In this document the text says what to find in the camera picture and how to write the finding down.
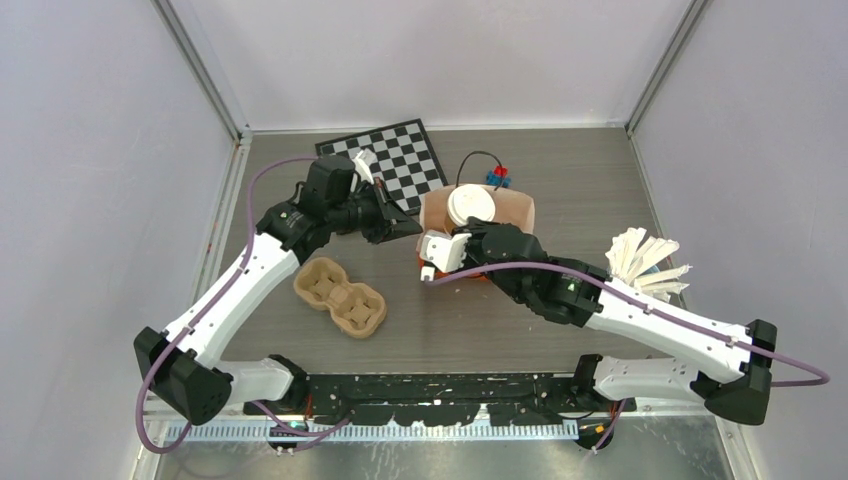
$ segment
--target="white wall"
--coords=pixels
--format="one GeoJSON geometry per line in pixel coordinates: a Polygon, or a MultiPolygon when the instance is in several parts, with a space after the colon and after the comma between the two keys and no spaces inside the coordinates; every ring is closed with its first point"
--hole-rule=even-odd
{"type": "Polygon", "coordinates": [[[149,1],[0,7],[3,478],[128,478],[232,144],[149,1]]]}
{"type": "Polygon", "coordinates": [[[623,123],[689,3],[186,2],[254,130],[623,123]]]}
{"type": "Polygon", "coordinates": [[[848,468],[846,16],[839,0],[716,0],[636,137],[665,233],[695,267],[690,307],[774,322],[781,352],[833,375],[773,391],[746,434],[770,480],[848,468]]]}

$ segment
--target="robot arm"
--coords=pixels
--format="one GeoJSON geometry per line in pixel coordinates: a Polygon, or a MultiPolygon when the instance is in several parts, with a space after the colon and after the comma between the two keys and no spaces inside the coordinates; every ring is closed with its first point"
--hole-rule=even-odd
{"type": "Polygon", "coordinates": [[[343,157],[313,162],[299,198],[271,207],[257,224],[251,258],[244,268],[241,261],[246,251],[165,331],[148,327],[136,337],[134,347],[144,377],[195,313],[241,271],[239,280],[169,355],[151,386],[192,424],[206,423],[227,404],[281,399],[295,377],[305,375],[282,357],[257,362],[220,359],[233,335],[265,296],[326,245],[332,233],[359,230],[367,241],[379,244],[421,232],[418,223],[391,200],[384,184],[372,180],[367,160],[361,158],[368,154],[373,155],[364,150],[353,162],[343,157]]]}
{"type": "Polygon", "coordinates": [[[551,271],[505,269],[485,274],[513,301],[545,320],[616,333],[673,357],[620,360],[584,355],[572,388],[587,409],[604,400],[639,396],[702,402],[716,415],[738,423],[759,425],[765,419],[771,362],[736,344],[753,343],[774,351],[777,329],[772,324],[761,320],[747,326],[728,324],[674,307],[640,294],[602,269],[549,256],[535,236],[513,225],[472,219],[451,236],[428,232],[421,258],[431,264],[422,270],[422,280],[432,278],[435,269],[450,272],[503,262],[541,262],[577,270],[647,304],[642,310],[595,285],[551,271]],[[735,342],[725,344],[651,315],[655,308],[735,342]]]}

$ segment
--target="chessboard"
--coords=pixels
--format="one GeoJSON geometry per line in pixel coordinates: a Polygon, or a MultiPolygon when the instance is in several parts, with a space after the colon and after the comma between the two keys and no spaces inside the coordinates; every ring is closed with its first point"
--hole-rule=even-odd
{"type": "Polygon", "coordinates": [[[348,158],[363,148],[377,156],[371,173],[383,179],[389,195],[408,215],[421,210],[422,195],[447,184],[420,119],[315,144],[318,155],[348,158]]]}

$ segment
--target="white lid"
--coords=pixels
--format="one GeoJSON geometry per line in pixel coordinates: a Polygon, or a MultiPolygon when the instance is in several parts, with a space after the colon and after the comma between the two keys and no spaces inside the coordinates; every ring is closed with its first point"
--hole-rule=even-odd
{"type": "Polygon", "coordinates": [[[448,197],[448,215],[457,226],[468,224],[469,217],[490,222],[495,218],[495,201],[480,185],[463,185],[448,197]]]}

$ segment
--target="wood grain surface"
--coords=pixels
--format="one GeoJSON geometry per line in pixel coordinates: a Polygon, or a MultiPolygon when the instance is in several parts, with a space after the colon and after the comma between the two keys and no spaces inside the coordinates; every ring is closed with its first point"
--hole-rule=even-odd
{"type": "MultiPolygon", "coordinates": [[[[339,134],[254,137],[224,254],[229,265],[244,247],[246,185],[271,161],[314,155],[314,144],[339,134]]],[[[509,168],[511,187],[534,197],[535,233],[553,255],[606,267],[613,236],[627,227],[656,226],[623,129],[485,130],[430,132],[449,181],[462,158],[482,149],[509,168]]],[[[484,183],[490,159],[469,160],[463,182],[484,183]]],[[[291,196],[308,163],[286,165],[260,180],[254,211],[291,196]]],[[[490,284],[460,280],[430,288],[418,280],[415,238],[373,246],[358,234],[335,237],[315,253],[341,264],[351,281],[380,292],[388,316],[375,334],[357,340],[327,312],[312,310],[292,278],[269,295],[233,338],[226,360],[278,353],[315,373],[571,371],[580,355],[619,358],[657,354],[603,332],[545,322],[490,284]]]]}

